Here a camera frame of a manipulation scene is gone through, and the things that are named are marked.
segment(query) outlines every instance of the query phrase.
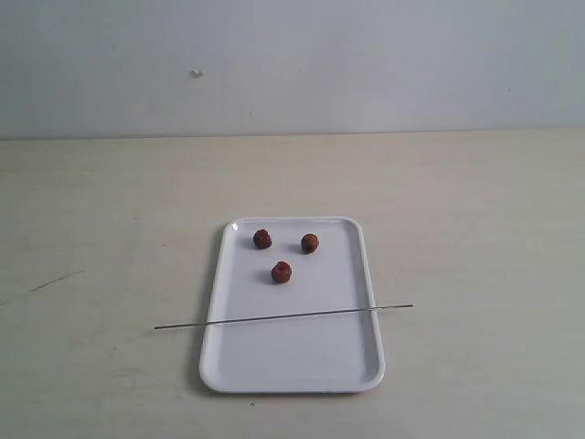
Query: dried fruit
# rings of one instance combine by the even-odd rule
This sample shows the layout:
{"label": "dried fruit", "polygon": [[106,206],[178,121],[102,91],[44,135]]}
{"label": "dried fruit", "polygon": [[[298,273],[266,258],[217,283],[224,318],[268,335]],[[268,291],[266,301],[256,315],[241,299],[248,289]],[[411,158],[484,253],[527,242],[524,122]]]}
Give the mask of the dried fruit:
{"label": "dried fruit", "polygon": [[272,279],[277,284],[284,284],[285,282],[289,282],[289,279],[291,279],[291,274],[293,274],[291,266],[284,261],[277,262],[271,271]]}
{"label": "dried fruit", "polygon": [[265,229],[258,230],[254,233],[254,245],[259,249],[268,249],[272,245],[271,235]]}
{"label": "dried fruit", "polygon": [[319,247],[319,238],[317,238],[317,235],[307,233],[303,236],[303,239],[301,240],[301,248],[303,249],[303,252],[307,254],[312,253],[317,250],[317,247]]}

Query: metal rod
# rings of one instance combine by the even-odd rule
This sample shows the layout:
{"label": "metal rod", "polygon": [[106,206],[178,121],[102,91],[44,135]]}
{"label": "metal rod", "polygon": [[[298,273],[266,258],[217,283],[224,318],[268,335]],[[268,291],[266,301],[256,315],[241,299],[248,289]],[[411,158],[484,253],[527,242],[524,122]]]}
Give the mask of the metal rod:
{"label": "metal rod", "polygon": [[396,309],[396,308],[412,308],[413,304],[408,305],[386,305],[386,306],[371,306],[369,308],[353,308],[353,309],[336,309],[335,311],[318,311],[315,313],[299,313],[299,314],[281,314],[277,316],[263,316],[263,317],[246,317],[246,318],[231,318],[230,320],[215,320],[211,322],[200,323],[181,323],[178,325],[163,325],[154,327],[154,329],[171,329],[174,327],[206,327],[208,325],[219,325],[224,323],[241,323],[241,322],[257,322],[261,320],[275,320],[277,318],[293,318],[306,316],[326,316],[331,314],[345,314],[358,313],[362,311],[378,311],[380,309]]}

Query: white wall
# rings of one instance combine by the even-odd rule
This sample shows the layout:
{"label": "white wall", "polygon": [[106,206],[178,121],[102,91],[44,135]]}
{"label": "white wall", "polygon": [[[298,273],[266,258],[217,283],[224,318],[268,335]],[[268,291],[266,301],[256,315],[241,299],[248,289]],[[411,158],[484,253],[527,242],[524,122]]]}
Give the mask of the white wall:
{"label": "white wall", "polygon": [[0,137],[585,124],[584,29],[582,0],[5,0]]}

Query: white tray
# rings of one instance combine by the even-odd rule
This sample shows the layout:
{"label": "white tray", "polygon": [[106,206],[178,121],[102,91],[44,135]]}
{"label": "white tray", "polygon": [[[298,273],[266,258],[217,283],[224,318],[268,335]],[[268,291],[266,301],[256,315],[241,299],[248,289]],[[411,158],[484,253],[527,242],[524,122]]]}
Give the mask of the white tray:
{"label": "white tray", "polygon": [[[272,246],[257,250],[256,230]],[[319,237],[303,254],[305,233]],[[274,284],[278,261],[292,267]],[[344,217],[242,218],[224,230],[208,320],[374,306],[362,230]],[[206,327],[199,373],[222,392],[359,392],[385,370],[375,312]]]}

